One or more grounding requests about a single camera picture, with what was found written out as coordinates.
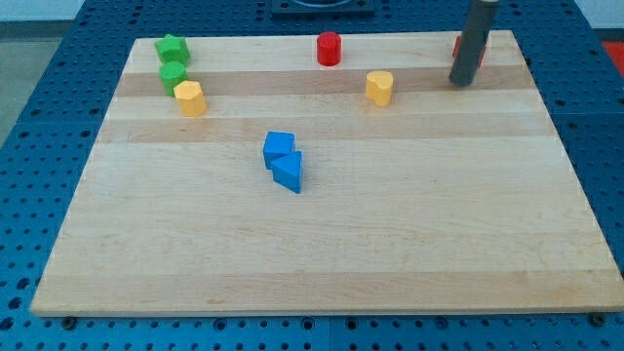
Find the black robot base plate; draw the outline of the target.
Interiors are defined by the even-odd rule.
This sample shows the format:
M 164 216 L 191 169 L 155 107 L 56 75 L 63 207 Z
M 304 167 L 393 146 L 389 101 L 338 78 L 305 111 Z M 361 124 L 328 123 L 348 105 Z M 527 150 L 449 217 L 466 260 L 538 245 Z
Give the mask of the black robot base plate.
M 373 15 L 375 0 L 270 0 L 273 17 Z

